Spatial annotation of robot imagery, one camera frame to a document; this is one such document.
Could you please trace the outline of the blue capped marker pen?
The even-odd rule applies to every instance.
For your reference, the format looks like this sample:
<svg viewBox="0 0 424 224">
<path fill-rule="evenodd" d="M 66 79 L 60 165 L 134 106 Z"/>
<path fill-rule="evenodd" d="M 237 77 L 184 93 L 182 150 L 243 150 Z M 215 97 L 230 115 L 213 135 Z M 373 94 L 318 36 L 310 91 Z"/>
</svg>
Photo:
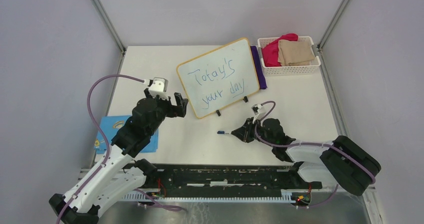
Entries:
<svg viewBox="0 0 424 224">
<path fill-rule="evenodd" d="M 226 131 L 217 131 L 217 134 L 219 135 L 230 135 L 231 132 L 226 132 Z"/>
</svg>

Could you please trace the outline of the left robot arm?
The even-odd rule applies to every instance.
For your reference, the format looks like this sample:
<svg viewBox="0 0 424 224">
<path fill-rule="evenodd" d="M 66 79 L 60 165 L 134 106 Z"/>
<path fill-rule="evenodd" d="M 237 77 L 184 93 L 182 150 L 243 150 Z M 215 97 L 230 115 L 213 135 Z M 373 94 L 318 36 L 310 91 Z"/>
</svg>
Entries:
<svg viewBox="0 0 424 224">
<path fill-rule="evenodd" d="M 116 174 L 146 147 L 165 118 L 184 117 L 188 99 L 174 94 L 169 97 L 147 94 L 138 101 L 132 115 L 112 138 L 101 161 L 65 194 L 54 194 L 49 204 L 57 215 L 56 223 L 96 224 L 102 215 L 129 192 L 157 182 L 157 168 L 146 159 L 136 161 L 126 174 Z"/>
</svg>

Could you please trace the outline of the yellow framed whiteboard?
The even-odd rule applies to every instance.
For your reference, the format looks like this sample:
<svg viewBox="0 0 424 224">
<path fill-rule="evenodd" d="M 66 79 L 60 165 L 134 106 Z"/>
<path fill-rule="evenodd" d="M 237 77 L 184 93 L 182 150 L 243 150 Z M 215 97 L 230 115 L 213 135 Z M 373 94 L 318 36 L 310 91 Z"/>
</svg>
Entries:
<svg viewBox="0 0 424 224">
<path fill-rule="evenodd" d="M 199 119 L 260 89 L 250 42 L 245 37 L 179 64 L 176 72 Z"/>
</svg>

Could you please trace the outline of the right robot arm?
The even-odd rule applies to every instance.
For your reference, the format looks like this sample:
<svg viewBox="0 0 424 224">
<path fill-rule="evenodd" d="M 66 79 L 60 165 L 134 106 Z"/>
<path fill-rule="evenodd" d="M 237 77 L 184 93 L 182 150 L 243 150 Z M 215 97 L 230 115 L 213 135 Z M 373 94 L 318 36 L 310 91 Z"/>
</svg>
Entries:
<svg viewBox="0 0 424 224">
<path fill-rule="evenodd" d="M 382 170 L 374 157 L 347 136 L 327 142 L 302 141 L 288 136 L 275 118 L 248 118 L 230 134 L 244 143 L 266 144 L 278 160 L 292 163 L 294 171 L 288 180 L 295 188 L 311 182 L 334 183 L 361 196 Z"/>
</svg>

